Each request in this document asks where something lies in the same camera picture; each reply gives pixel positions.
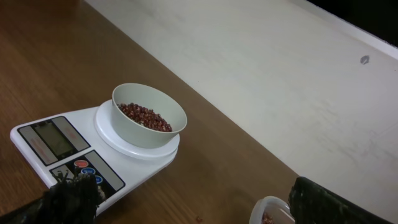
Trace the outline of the white bowl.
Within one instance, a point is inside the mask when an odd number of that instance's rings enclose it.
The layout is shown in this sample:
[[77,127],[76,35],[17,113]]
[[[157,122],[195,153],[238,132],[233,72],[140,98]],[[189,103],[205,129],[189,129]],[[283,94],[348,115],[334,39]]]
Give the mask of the white bowl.
[[[155,113],[171,126],[171,132],[156,131],[136,123],[119,105],[134,103]],[[187,125],[183,108],[169,95],[147,85],[124,83],[112,93],[111,125],[123,140],[142,148],[157,148],[167,144]]]

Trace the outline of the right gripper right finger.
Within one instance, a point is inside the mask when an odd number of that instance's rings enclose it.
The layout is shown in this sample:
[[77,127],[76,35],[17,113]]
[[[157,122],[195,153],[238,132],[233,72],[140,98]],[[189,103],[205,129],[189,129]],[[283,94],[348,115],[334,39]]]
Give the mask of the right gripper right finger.
[[296,224],[392,224],[306,177],[297,177],[289,193]]

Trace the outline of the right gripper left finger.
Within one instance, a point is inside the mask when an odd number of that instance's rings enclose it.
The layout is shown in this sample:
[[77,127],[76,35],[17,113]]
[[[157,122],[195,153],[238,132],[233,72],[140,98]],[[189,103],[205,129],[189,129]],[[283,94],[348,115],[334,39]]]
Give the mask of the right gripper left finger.
[[103,191],[93,174],[69,178],[59,172],[57,183],[41,198],[1,216],[1,224],[94,224]]

